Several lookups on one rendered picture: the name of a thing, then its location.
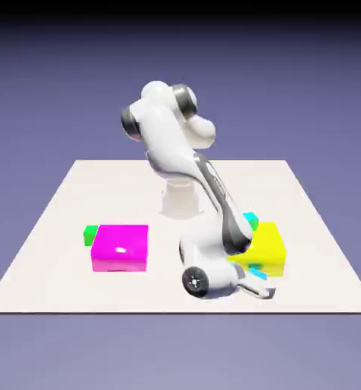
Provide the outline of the large yellow box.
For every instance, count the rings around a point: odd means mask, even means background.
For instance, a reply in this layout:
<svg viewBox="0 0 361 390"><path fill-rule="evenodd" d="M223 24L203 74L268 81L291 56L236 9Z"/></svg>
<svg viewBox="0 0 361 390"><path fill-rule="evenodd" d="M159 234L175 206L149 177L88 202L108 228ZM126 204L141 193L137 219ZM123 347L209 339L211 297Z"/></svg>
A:
<svg viewBox="0 0 361 390"><path fill-rule="evenodd" d="M245 270L257 269L269 277L282 277L286 247L275 222L260 222L250 247L243 254L228 257Z"/></svg>

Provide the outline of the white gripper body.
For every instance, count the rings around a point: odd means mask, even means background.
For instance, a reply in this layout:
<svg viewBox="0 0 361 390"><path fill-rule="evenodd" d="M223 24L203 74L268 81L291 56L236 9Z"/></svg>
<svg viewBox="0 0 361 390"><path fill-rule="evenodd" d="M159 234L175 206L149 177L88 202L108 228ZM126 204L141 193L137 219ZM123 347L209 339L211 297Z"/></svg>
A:
<svg viewBox="0 0 361 390"><path fill-rule="evenodd" d="M259 299L272 299L276 292L276 287L271 285L269 277L267 280L262 280L249 273L248 270L245 271L244 277L237 282L237 286Z"/></svg>

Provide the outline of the small green cube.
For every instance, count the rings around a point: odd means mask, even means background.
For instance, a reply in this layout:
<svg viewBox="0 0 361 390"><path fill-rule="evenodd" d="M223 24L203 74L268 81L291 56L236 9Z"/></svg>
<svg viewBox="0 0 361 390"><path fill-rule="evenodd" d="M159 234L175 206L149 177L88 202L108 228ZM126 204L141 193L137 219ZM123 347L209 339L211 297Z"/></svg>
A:
<svg viewBox="0 0 361 390"><path fill-rule="evenodd" d="M83 231L84 245L91 247L94 243L95 236L99 229L99 225L87 225Z"/></svg>

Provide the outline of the large magenta box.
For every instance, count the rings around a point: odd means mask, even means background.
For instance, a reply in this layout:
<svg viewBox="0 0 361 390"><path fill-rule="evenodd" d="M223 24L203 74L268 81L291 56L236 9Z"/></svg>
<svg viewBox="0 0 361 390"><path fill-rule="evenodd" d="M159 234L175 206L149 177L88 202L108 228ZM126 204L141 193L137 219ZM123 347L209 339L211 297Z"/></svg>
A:
<svg viewBox="0 0 361 390"><path fill-rule="evenodd" d="M94 272L146 272L148 225L100 225L91 246Z"/></svg>

